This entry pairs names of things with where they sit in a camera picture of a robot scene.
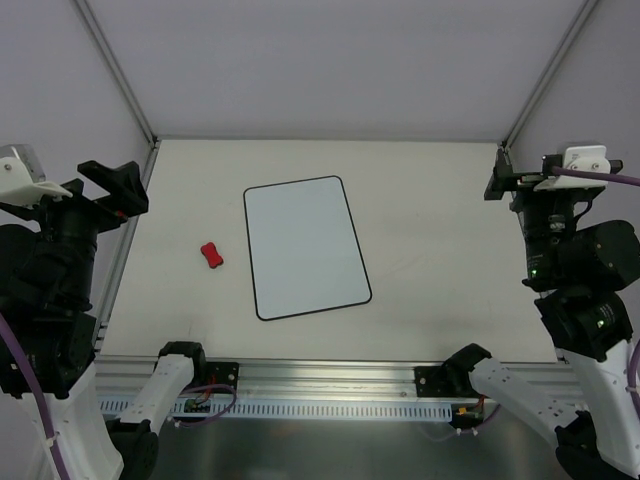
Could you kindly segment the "aluminium mounting rail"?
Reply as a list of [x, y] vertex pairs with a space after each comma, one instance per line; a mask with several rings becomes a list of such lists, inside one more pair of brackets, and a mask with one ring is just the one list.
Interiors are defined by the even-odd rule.
[[[98, 391], [134, 395], [151, 377], [150, 357], [100, 356]], [[564, 363], [511, 363], [512, 372], [549, 396], [571, 403], [583, 395]], [[246, 399], [328, 401], [413, 401], [417, 398], [411, 362], [241, 360], [238, 395]]]

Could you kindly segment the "right aluminium frame post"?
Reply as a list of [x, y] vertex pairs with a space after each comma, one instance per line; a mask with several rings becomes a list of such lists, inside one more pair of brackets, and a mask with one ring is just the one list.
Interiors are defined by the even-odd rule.
[[540, 106], [549, 89], [553, 85], [555, 78], [559, 74], [565, 60], [572, 52], [575, 44], [588, 26], [595, 12], [600, 7], [599, 0], [582, 1], [575, 15], [569, 22], [561, 39], [554, 48], [551, 56], [537, 78], [531, 92], [528, 94], [522, 108], [519, 110], [512, 125], [505, 137], [500, 141], [499, 146], [504, 149], [511, 148], [530, 119]]

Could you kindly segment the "left aluminium frame post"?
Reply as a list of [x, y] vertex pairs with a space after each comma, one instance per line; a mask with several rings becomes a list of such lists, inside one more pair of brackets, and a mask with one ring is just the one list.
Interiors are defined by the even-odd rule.
[[90, 1], [87, 0], [71, 0], [71, 6], [74, 8], [81, 24], [87, 32], [98, 56], [105, 65], [112, 82], [116, 86], [121, 95], [129, 113], [142, 134], [147, 145], [154, 149], [158, 142], [158, 136], [154, 132], [147, 115], [143, 111], [141, 103], [132, 88], [127, 75], [125, 74], [117, 55], [115, 54], [109, 39], [94, 11]]

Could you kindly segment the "white whiteboard black frame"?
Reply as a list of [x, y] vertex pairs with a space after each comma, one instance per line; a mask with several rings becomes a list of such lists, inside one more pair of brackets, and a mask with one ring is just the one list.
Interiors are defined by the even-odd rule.
[[342, 179], [243, 193], [256, 316], [263, 322], [365, 305], [373, 293]]

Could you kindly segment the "red whiteboard eraser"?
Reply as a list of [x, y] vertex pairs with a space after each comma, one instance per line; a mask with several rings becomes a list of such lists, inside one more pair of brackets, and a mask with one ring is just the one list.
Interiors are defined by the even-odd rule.
[[213, 242], [208, 242], [200, 247], [200, 252], [205, 258], [210, 269], [216, 269], [224, 264], [224, 258], [218, 252]]

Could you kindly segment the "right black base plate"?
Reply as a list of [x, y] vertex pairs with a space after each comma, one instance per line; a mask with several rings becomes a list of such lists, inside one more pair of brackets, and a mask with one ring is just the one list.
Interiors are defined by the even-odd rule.
[[442, 365], [422, 365], [413, 368], [418, 398], [449, 398], [460, 393], [456, 374]]

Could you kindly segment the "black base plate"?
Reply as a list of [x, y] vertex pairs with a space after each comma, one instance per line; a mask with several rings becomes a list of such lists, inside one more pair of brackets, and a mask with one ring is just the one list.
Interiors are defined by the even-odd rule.
[[413, 368], [418, 398], [449, 398], [460, 393], [456, 374], [442, 365], [422, 365]]
[[228, 388], [237, 389], [240, 364], [232, 361], [208, 361], [206, 364], [207, 390], [212, 394], [228, 393]]

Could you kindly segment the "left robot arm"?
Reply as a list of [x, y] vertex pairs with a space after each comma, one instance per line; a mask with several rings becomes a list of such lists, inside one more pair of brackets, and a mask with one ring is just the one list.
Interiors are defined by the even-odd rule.
[[172, 341], [134, 402], [112, 420], [96, 392], [90, 292], [98, 237], [145, 214], [134, 162], [78, 166], [64, 184], [1, 162], [1, 390], [27, 411], [58, 479], [146, 479], [179, 395], [208, 379], [204, 349]]

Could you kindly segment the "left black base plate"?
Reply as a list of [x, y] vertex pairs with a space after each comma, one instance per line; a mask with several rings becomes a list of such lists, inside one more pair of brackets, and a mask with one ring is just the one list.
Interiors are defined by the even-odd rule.
[[212, 394], [228, 393], [228, 388], [237, 389], [240, 364], [232, 361], [208, 361], [206, 364], [207, 390]]

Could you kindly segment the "aluminium frame post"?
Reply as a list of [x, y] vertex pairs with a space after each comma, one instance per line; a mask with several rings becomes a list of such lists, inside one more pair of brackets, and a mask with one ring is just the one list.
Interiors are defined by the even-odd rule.
[[71, 6], [74, 8], [81, 24], [87, 32], [98, 56], [105, 65], [112, 82], [116, 86], [121, 95], [129, 113], [142, 134], [147, 145], [154, 149], [158, 142], [158, 136], [154, 132], [147, 115], [143, 111], [141, 103], [132, 88], [127, 75], [125, 74], [117, 55], [115, 54], [109, 39], [94, 11], [90, 1], [87, 0], [71, 0]]
[[512, 125], [505, 137], [500, 141], [499, 146], [504, 149], [511, 148], [530, 119], [540, 106], [549, 89], [553, 85], [555, 78], [559, 74], [565, 60], [572, 52], [575, 44], [588, 26], [595, 12], [600, 7], [599, 0], [582, 1], [575, 15], [569, 22], [561, 39], [554, 48], [551, 56], [537, 78], [531, 92], [528, 94], [522, 108], [519, 110]]

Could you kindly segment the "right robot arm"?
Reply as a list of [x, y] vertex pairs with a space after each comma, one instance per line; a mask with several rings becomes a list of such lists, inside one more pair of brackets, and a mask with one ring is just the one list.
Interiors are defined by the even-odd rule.
[[569, 364], [584, 407], [564, 406], [471, 344], [439, 367], [458, 396], [496, 401], [553, 448], [574, 479], [639, 475], [639, 344], [621, 292], [639, 278], [639, 239], [625, 220], [581, 227], [577, 204], [591, 208], [623, 164], [602, 145], [546, 155], [537, 172], [517, 172], [499, 148], [484, 197], [512, 197], [526, 251], [524, 285]]

